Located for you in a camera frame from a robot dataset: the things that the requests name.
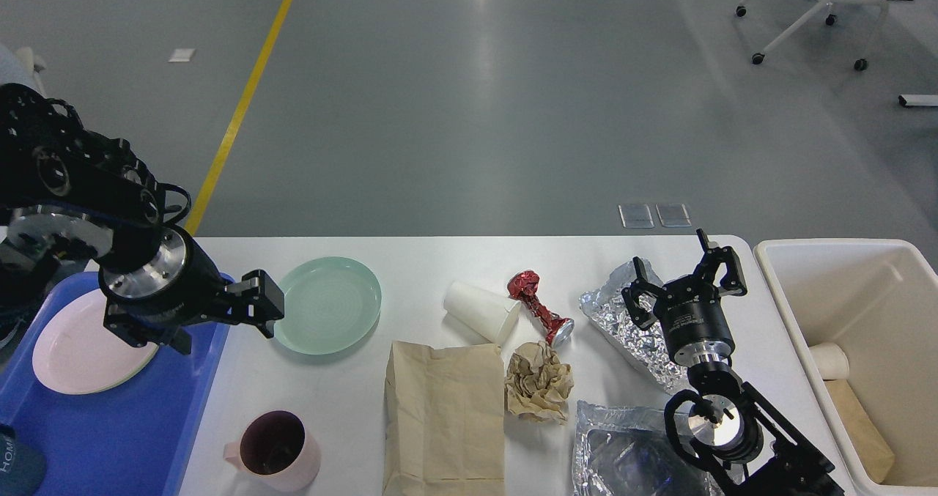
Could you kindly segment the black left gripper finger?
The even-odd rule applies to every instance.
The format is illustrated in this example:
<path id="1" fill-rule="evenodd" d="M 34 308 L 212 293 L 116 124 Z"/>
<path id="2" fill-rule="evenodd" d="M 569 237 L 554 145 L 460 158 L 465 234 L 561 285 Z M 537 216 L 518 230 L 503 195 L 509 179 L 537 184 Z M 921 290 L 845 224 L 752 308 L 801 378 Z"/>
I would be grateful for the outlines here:
<path id="1" fill-rule="evenodd" d="M 262 269 L 224 284 L 214 297 L 214 320 L 225 325 L 250 325 L 265 338 L 273 338 L 278 320 L 285 317 L 285 295 Z"/>
<path id="2" fill-rule="evenodd" d="M 153 343 L 172 348 L 181 355 L 190 355 L 192 352 L 191 335 L 180 326 L 154 327 L 145 325 L 127 313 L 106 312 L 103 327 L 132 348 L 143 348 Z"/>

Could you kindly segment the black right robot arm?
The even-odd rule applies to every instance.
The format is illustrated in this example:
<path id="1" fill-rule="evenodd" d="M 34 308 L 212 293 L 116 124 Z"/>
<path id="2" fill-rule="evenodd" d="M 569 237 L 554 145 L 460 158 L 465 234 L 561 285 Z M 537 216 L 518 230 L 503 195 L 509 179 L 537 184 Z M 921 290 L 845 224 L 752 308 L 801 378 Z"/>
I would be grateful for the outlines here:
<path id="1" fill-rule="evenodd" d="M 664 410 L 671 448 L 726 495 L 844 494 L 831 460 L 731 367 L 736 343 L 721 300 L 746 295 L 746 282 L 733 248 L 696 235 L 703 256 L 692 273 L 653 284 L 635 258 L 621 293 L 633 325 L 659 325 L 670 362 L 687 373 L 689 388 Z"/>

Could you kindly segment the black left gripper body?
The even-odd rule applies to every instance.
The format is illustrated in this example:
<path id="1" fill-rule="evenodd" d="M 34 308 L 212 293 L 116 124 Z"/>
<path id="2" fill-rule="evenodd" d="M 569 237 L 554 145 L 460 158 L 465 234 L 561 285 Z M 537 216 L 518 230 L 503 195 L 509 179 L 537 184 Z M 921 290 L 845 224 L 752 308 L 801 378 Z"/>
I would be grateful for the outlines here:
<path id="1" fill-rule="evenodd" d="M 185 333 L 224 317 L 232 280 L 180 226 L 120 230 L 98 265 L 103 326 L 111 333 Z"/>

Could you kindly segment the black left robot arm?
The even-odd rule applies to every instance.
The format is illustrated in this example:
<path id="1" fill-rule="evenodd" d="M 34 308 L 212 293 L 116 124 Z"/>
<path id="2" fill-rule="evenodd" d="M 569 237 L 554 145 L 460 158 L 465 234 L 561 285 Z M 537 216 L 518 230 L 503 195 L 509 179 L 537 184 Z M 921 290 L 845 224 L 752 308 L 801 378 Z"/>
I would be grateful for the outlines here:
<path id="1" fill-rule="evenodd" d="M 121 138 L 84 128 L 73 106 L 2 86 L 2 329 L 36 313 L 64 277 L 97 265 L 103 327 L 133 348 L 191 351 L 187 326 L 274 336 L 284 292 L 267 272 L 221 275 L 180 222 L 191 195 L 159 182 Z"/>

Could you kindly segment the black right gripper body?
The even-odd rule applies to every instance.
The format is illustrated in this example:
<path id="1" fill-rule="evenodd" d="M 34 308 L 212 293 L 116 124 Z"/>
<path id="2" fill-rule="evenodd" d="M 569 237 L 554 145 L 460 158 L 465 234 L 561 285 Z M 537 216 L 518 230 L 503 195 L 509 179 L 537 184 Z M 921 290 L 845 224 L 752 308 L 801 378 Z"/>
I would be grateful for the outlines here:
<path id="1" fill-rule="evenodd" d="M 736 349 L 712 281 L 685 275 L 654 290 L 653 314 L 659 320 L 671 362 L 690 367 L 729 365 Z"/>

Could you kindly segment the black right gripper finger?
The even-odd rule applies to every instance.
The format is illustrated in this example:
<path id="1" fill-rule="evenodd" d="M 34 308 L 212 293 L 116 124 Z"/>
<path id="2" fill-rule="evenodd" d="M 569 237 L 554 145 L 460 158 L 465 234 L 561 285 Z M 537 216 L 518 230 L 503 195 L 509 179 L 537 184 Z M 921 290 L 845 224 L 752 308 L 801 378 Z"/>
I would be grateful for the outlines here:
<path id="1" fill-rule="evenodd" d="M 641 258 L 633 258 L 631 262 L 635 270 L 635 278 L 629 286 L 622 289 L 621 295 L 633 325 L 639 330 L 649 331 L 654 323 L 659 322 L 659 317 L 654 313 L 654 306 L 651 310 L 642 306 L 640 297 L 646 296 L 657 301 L 665 295 L 665 289 L 648 280 L 646 265 Z"/>
<path id="2" fill-rule="evenodd" d="M 691 273 L 691 282 L 710 297 L 747 295 L 747 284 L 736 251 L 730 246 L 711 245 L 703 229 L 697 229 L 695 233 L 703 256 Z"/>

